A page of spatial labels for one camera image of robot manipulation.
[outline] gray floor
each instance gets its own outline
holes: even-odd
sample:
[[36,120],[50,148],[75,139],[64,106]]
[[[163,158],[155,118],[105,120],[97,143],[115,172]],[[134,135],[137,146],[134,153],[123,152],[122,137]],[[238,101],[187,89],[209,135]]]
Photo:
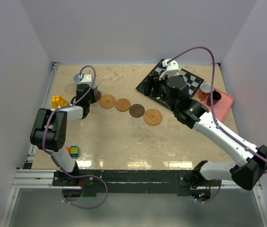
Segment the gray floor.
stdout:
[[[95,204],[80,198],[78,204]],[[222,189],[208,204],[171,194],[109,194],[97,209],[61,203],[61,190],[21,189],[10,227],[262,227],[253,191]]]

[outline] cup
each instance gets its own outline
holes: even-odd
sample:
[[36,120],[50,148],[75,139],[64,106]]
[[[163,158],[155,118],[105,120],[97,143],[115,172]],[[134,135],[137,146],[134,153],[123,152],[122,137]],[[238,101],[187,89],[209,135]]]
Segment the cup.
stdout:
[[[213,100],[214,100],[214,105],[216,105],[222,98],[222,95],[220,92],[214,90],[213,91]],[[207,98],[207,103],[206,103],[208,106],[211,106],[211,103],[210,103],[210,94]]]
[[199,92],[198,92],[198,97],[200,98],[200,100],[205,99],[209,95],[210,88],[211,88],[211,85],[208,83],[201,84],[199,88]]

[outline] chessboard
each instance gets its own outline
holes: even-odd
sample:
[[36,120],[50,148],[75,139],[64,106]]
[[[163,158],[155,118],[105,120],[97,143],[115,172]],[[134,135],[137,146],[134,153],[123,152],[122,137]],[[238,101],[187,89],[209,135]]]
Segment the chessboard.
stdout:
[[[149,74],[153,74],[154,72],[155,73],[158,73],[159,75],[164,72],[164,68],[162,66],[162,61],[164,59],[162,59],[152,70]],[[189,94],[190,94],[190,97],[193,97],[196,93],[196,91],[199,89],[199,87],[201,86],[201,84],[204,82],[204,79],[198,77],[197,75],[191,73],[191,72],[188,72],[184,69],[181,70],[181,76],[183,77],[184,81],[188,84],[189,86]],[[144,93],[144,89],[143,89],[143,86],[142,86],[142,82],[148,77],[148,75],[140,82],[140,84],[136,87],[136,89],[142,93]],[[161,99],[161,97],[151,97],[149,96],[150,98],[156,100],[157,102],[161,103],[162,105],[168,107],[164,101]]]

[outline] orange object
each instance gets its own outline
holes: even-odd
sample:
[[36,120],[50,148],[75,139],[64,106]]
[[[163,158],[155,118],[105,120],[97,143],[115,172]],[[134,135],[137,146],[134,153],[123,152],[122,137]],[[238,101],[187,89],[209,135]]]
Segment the orange object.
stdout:
[[67,106],[68,103],[61,96],[52,97],[53,108],[58,108],[59,106]]

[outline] wall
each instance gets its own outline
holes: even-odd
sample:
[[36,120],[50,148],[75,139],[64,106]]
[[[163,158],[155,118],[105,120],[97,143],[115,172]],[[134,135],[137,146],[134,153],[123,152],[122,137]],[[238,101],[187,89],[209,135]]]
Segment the wall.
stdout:
[[[49,57],[66,63],[157,63],[204,45],[217,62],[256,0],[21,0]],[[179,59],[210,63],[205,51]]]
[[[258,0],[222,62],[240,135],[267,145],[267,0]],[[267,204],[267,175],[261,178]]]
[[0,0],[0,220],[45,95],[50,61],[18,0]]

